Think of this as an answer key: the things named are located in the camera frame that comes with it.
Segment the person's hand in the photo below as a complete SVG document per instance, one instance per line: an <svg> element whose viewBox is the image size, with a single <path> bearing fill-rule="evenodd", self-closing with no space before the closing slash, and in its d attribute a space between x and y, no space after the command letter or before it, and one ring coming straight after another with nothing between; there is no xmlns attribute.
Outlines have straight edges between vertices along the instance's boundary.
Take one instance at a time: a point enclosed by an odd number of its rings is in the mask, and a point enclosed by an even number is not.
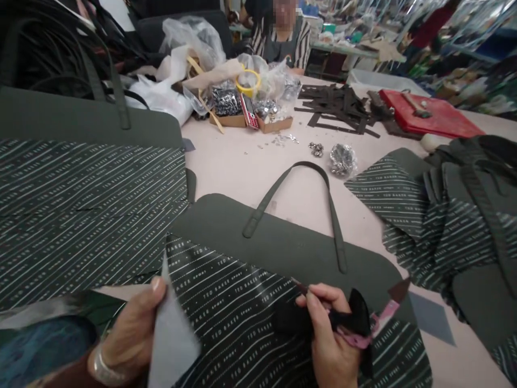
<svg viewBox="0 0 517 388"><path fill-rule="evenodd" d="M360 350L353 348L339 334L334 333L329 319L330 306L342 313L351 313L343 291L321 283L310 285L307 297L300 295L296 298L296 304L300 307L307 306L311 315L314 327L312 361L318 386L357 387Z"/></svg>
<svg viewBox="0 0 517 388"><path fill-rule="evenodd" d="M151 362L156 307L165 296L162 278L152 279L151 287L135 295L125 305L106 340L99 344L105 365L129 379L138 376ZM95 350L88 367L93 370Z"/></svg>

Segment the bracelet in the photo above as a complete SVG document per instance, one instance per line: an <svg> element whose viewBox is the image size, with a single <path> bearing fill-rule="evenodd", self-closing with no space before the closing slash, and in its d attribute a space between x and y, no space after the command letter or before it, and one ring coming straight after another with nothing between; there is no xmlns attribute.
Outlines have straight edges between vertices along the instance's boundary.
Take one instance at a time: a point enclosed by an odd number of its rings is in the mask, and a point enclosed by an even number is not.
<svg viewBox="0 0 517 388"><path fill-rule="evenodd" d="M128 376L123 373L115 372L106 366L102 359L102 348L100 344L95 349L93 372L95 375L94 378L108 387L120 387L128 382Z"/></svg>

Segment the black leather scraps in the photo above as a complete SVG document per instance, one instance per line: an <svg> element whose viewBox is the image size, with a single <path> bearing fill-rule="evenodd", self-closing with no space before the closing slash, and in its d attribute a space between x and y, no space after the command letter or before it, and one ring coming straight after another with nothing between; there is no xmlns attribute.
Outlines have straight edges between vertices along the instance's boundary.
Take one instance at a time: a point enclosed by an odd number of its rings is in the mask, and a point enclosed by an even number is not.
<svg viewBox="0 0 517 388"><path fill-rule="evenodd" d="M373 125L376 119L366 111L365 99L360 99L354 90L348 86L338 88L335 84L330 86L302 86L299 99L310 99L304 101L304 108L295 108L298 112L314 113L309 121L309 127L318 127L338 130L357 135L368 134L379 138L380 135L367 129L366 126ZM350 126L338 127L330 124L319 123L319 119L330 119L341 121Z"/></svg>

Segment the tape roll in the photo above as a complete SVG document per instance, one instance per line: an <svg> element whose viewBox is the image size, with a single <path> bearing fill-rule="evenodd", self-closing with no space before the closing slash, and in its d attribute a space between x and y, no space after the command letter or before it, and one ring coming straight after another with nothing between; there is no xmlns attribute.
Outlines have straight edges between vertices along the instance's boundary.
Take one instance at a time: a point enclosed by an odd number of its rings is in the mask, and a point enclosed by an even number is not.
<svg viewBox="0 0 517 388"><path fill-rule="evenodd" d="M257 74L257 72L253 71L253 70L244 70L245 73L251 73L255 76L256 80L257 80L257 83L253 86L253 87L244 87L242 86L240 83L239 83L239 77L237 77L235 79L235 84L237 85L237 90L242 93L242 94L245 94L246 96L250 97L250 98L253 98L256 94L256 91L258 90L258 88L260 87L260 75Z"/></svg>

